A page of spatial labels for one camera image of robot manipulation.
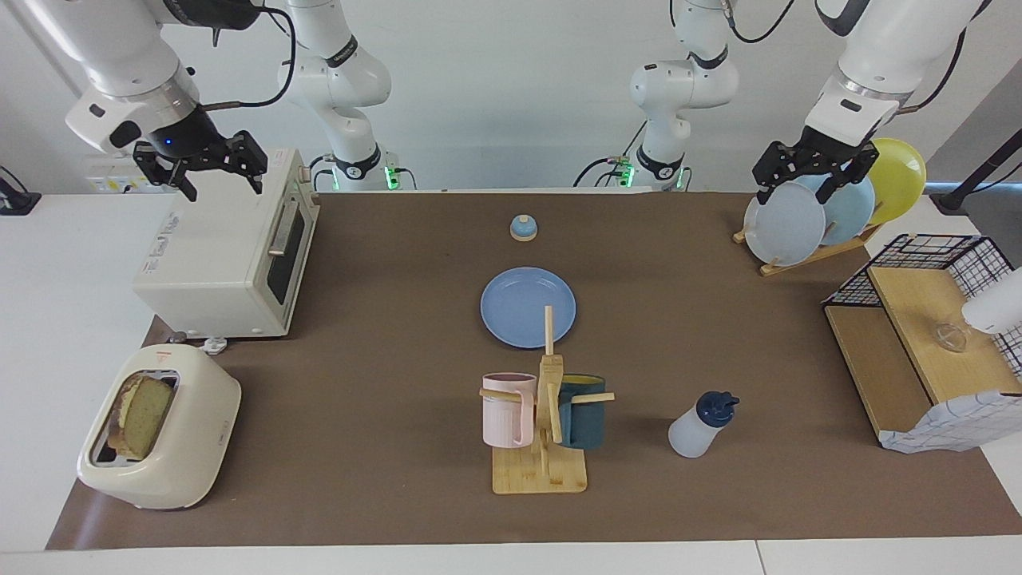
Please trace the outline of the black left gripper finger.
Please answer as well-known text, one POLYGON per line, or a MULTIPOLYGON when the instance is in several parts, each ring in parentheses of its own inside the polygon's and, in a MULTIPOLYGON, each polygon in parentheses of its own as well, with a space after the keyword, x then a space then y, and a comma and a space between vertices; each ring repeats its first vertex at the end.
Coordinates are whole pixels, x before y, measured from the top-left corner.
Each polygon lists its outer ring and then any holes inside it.
POLYGON ((815 200, 819 204, 827 204, 837 190, 848 184, 861 183, 878 158, 879 150, 876 147, 865 147, 843 164, 834 160, 825 161, 824 166, 822 166, 824 167, 822 175, 825 176, 825 180, 818 186, 815 200))
POLYGON ((753 166, 753 178, 759 186, 756 200, 760 206, 766 206, 778 186, 800 176, 802 160, 803 149, 798 146, 784 145, 782 142, 771 142, 766 146, 753 166))

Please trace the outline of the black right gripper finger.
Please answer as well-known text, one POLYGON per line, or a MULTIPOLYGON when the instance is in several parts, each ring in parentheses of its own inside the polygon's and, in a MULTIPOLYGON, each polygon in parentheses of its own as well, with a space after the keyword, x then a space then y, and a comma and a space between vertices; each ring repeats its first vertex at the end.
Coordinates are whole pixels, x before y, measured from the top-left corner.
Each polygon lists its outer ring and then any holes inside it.
POLYGON ((148 142, 135 143, 133 160, 150 184, 172 187, 181 192, 187 200, 197 201, 197 190, 187 176, 190 169, 188 161, 169 160, 168 166, 164 166, 160 161, 167 159, 148 142))
POLYGON ((229 138, 212 142, 210 165, 243 177, 252 187, 253 193, 263 193, 262 178, 267 173, 269 161, 249 132, 237 132, 229 138))

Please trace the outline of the toasted bread slice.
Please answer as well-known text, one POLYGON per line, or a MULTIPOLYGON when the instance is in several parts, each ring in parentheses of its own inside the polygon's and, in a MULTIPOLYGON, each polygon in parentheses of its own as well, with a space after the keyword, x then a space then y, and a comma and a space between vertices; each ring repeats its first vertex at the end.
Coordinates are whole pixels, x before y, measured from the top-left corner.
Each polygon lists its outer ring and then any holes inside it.
POLYGON ((150 454, 173 396, 172 385, 143 372, 125 379, 107 419, 106 443, 117 456, 142 461, 150 454))

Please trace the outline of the translucent blue-capped seasoning bottle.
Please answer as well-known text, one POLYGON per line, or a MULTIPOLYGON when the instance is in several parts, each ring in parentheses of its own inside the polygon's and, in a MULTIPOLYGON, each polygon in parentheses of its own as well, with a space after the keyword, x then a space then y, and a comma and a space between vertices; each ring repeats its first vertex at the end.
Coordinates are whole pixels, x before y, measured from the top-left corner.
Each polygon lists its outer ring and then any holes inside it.
POLYGON ((733 422, 740 398, 727 391, 707 391, 693 408, 669 426, 668 441, 678 456, 699 458, 709 447, 722 429, 733 422))

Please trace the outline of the yellow round plate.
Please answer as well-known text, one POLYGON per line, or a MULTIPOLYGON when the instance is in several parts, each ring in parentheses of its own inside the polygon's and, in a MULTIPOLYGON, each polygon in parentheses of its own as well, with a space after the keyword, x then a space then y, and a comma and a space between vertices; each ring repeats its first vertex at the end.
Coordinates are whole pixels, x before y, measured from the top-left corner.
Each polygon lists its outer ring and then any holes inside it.
POLYGON ((870 227, 885 224, 904 215, 922 196, 926 185, 925 160, 905 141, 894 138, 874 138, 873 146, 879 157, 869 171, 873 186, 873 215, 870 227))

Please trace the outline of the light blue round plate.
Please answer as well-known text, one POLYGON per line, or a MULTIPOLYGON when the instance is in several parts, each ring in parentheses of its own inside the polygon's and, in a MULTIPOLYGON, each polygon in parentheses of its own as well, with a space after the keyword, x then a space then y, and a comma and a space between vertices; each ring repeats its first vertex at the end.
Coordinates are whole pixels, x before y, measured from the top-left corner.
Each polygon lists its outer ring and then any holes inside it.
POLYGON ((869 179, 839 187, 821 204, 817 192, 828 179, 825 175, 803 175, 786 183, 797 199, 796 229, 803 250, 811 240, 817 245, 836 245, 853 239, 873 214, 875 192, 869 179))

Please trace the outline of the grey round plate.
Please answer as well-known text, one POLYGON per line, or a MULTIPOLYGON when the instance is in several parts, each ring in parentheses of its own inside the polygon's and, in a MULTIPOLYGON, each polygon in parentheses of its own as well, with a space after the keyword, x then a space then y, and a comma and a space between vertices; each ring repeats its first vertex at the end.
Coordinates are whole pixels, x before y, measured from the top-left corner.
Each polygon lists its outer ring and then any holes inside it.
POLYGON ((824 208, 808 187, 795 181, 778 186, 765 204, 752 197, 743 220, 752 254, 763 263, 780 267, 810 257, 826 228, 824 208))

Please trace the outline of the wooden plate rack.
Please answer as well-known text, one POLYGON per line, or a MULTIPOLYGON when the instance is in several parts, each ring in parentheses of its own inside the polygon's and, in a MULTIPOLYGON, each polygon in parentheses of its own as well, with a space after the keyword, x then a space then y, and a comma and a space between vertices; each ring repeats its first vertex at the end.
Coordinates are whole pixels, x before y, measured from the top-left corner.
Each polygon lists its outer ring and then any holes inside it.
POLYGON ((829 257, 834 257, 836 255, 842 254, 843 252, 848 252, 854 250, 855 248, 865 247, 866 241, 872 239, 873 236, 879 230, 883 224, 877 225, 866 225, 864 229, 854 237, 845 243, 833 244, 833 245, 819 245, 817 250, 812 252, 810 257, 806 258, 802 262, 790 265, 790 266, 778 266, 776 261, 771 260, 770 263, 764 263, 759 267, 757 272, 762 277, 776 276, 782 272, 788 272, 788 270, 795 269, 807 263, 814 263, 820 260, 827 259, 829 257))

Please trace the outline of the wooden shelf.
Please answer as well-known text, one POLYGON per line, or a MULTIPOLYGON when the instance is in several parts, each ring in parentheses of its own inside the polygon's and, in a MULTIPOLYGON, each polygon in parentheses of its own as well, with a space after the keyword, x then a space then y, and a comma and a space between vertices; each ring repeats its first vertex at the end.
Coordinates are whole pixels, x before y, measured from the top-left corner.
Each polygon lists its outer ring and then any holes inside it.
POLYGON ((959 318, 966 303, 949 273, 884 267, 867 273, 880 308, 824 312, 877 439, 880 430, 908 432, 930 408, 959 396, 1022 395, 991 339, 976 336, 961 355, 931 340, 931 321, 959 318))

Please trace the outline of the white cylindrical object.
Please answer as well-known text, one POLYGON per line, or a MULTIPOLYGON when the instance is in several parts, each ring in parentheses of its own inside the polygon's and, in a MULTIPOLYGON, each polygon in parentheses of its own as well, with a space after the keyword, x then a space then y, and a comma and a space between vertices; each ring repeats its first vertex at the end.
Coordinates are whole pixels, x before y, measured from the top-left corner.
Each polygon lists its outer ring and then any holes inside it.
POLYGON ((1022 325, 1022 268, 1012 270, 961 306, 969 327, 998 335, 1022 325))

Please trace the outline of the cream two-slot toaster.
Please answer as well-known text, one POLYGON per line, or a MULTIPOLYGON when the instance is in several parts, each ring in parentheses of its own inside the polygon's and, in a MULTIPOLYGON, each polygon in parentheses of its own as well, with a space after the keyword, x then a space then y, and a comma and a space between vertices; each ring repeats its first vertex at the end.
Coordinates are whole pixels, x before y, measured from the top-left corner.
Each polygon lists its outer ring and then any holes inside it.
POLYGON ((77 476, 100 494, 143 510, 197 505, 220 472, 241 398, 240 382, 201 349, 185 343, 141 348, 118 371, 77 458, 77 476), (156 444, 142 461, 117 456, 106 443, 117 390, 135 372, 174 388, 156 444))

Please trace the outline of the brown table mat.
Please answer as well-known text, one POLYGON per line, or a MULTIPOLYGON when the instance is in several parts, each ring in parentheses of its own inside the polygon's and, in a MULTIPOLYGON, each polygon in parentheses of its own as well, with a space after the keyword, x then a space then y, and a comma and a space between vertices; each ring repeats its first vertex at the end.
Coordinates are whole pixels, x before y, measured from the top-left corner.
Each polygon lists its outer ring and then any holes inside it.
POLYGON ((733 243, 749 197, 325 194, 291 334, 231 343, 240 416, 207 499, 147 512, 73 488, 51 549, 523 541, 953 537, 1022 533, 978 449, 881 448, 822 299, 847 252, 762 278, 733 243), (533 215, 536 239, 511 237, 533 215), (481 322, 481 291, 538 266, 572 288, 556 350, 603 376, 604 445, 582 494, 499 496, 484 374, 529 371, 481 322), (669 426, 740 398, 699 458, 669 426))

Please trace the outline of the pink ribbed mug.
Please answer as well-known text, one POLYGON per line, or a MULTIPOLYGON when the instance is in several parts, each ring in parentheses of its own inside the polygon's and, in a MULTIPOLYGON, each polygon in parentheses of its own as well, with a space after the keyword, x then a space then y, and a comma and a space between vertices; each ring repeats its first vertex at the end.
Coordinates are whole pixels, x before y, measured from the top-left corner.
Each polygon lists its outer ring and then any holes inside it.
POLYGON ((522 448, 535 441, 537 377, 521 372, 483 375, 482 388, 507 392, 514 400, 482 398, 482 440, 490 447, 522 448))

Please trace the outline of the wooden mug rack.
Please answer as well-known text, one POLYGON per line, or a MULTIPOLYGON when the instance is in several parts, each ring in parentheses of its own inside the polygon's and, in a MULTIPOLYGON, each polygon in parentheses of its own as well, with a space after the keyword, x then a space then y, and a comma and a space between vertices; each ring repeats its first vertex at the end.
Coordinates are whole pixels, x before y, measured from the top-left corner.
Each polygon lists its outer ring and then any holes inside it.
POLYGON ((492 488, 497 495, 580 494, 588 487, 584 451, 563 446, 560 389, 564 360, 554 352, 553 306, 545 306, 545 353, 535 394, 481 387, 478 395, 511 402, 533 415, 533 443, 492 449, 492 488))

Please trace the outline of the white wall power strip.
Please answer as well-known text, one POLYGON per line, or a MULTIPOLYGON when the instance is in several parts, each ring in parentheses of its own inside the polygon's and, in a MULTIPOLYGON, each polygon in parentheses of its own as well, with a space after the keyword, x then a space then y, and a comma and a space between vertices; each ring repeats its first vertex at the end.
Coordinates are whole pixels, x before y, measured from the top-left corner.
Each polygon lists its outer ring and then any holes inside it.
POLYGON ((130 157, 91 154, 81 161, 86 181, 97 193, 174 193, 165 185, 154 185, 130 157))

